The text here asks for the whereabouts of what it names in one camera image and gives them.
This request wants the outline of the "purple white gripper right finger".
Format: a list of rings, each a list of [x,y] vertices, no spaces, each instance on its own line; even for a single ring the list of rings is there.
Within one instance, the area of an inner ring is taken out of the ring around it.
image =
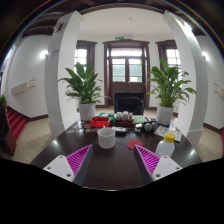
[[[169,156],[158,156],[139,145],[134,146],[134,156],[145,184],[160,180],[182,169]]]

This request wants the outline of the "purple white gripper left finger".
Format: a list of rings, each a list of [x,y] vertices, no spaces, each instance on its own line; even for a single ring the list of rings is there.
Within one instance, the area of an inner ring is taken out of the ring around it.
[[[68,156],[57,156],[44,167],[44,170],[81,186],[92,155],[93,146],[87,145]]]

